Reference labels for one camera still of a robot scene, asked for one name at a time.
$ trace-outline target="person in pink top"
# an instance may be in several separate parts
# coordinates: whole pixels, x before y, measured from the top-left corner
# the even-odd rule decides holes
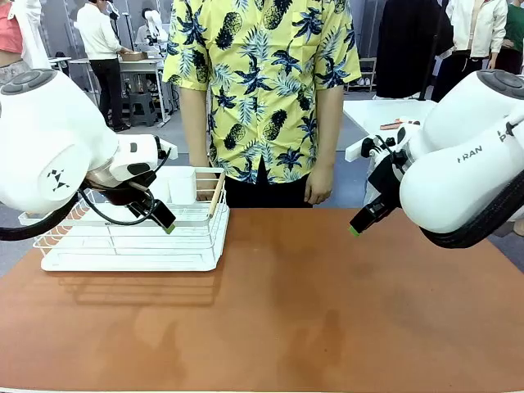
[[[0,0],[0,85],[32,68],[49,68],[38,32],[39,0]]]

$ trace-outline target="table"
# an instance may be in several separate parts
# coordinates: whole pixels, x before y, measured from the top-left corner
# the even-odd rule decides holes
[[[60,70],[60,72],[64,72],[61,63],[63,61],[69,61],[69,60],[71,60],[71,57],[52,57],[49,59],[49,64],[56,64],[58,66],[58,70]]]
[[[95,100],[98,98],[95,93],[94,83],[91,78],[90,63],[89,59],[78,59],[70,61],[70,64],[80,64],[87,67],[89,87],[95,96]],[[164,127],[170,120],[171,116],[165,113],[165,104],[164,104],[164,94],[162,92],[162,80],[160,77],[160,72],[164,69],[164,60],[163,59],[146,59],[140,61],[122,61],[120,59],[120,72],[124,74],[155,74],[156,76],[156,85],[158,86],[158,97],[160,100],[160,109],[162,111],[162,122],[158,124],[158,127]]]
[[[400,211],[232,210],[211,273],[0,279],[0,385],[81,391],[515,391],[524,276]]]
[[[398,130],[381,131],[381,125],[394,123],[399,118],[423,123],[435,106],[436,102],[418,100],[345,101],[344,114],[367,135],[380,135],[386,140],[395,136]],[[360,157],[361,147],[361,140],[349,146],[346,149],[346,160],[351,162]]]

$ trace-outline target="wire rack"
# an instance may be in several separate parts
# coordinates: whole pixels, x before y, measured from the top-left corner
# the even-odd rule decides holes
[[[212,193],[211,201],[190,206],[167,203],[175,217],[175,229],[167,234],[151,220],[133,227],[105,221],[82,200],[53,230],[35,238],[33,247],[43,253],[42,269],[47,271],[210,271],[216,268],[224,248],[229,208],[226,204],[224,172],[197,169],[210,176],[199,178],[199,193]],[[156,181],[169,179],[169,167],[162,168]],[[200,184],[213,184],[202,189]],[[133,221],[136,217],[123,206],[97,203],[112,219]],[[39,218],[20,216],[23,225]]]

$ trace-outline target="black pants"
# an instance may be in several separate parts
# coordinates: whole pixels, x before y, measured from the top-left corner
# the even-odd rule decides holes
[[[120,80],[120,63],[113,60],[91,60],[91,68],[100,84],[100,112],[106,124],[109,124],[109,110],[113,119],[113,127],[123,125],[122,121],[122,82]]]
[[[522,53],[503,47],[497,57],[497,70],[504,70],[519,75],[522,68]]]
[[[436,85],[431,95],[434,102],[440,102],[456,85],[472,72],[482,70],[482,58],[471,58],[467,52],[455,52],[442,61]]]
[[[293,183],[269,184],[264,162],[260,162],[256,184],[226,178],[226,198],[232,208],[310,208],[304,202],[308,176]]]

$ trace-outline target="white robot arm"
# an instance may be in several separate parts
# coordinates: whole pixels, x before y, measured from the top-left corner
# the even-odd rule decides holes
[[[469,75],[395,138],[363,140],[381,193],[351,222],[361,233],[401,207],[438,246],[477,244],[524,205],[524,83],[504,71]]]
[[[164,228],[174,221],[147,189],[158,160],[177,158],[176,146],[114,133],[62,73],[32,70],[2,86],[0,138],[0,201],[13,209],[46,214],[92,187],[136,216],[155,208],[151,217]]]
[[[151,33],[153,43],[165,43],[169,35],[162,27],[162,18],[158,11],[147,11],[145,14],[147,20],[147,27]]]

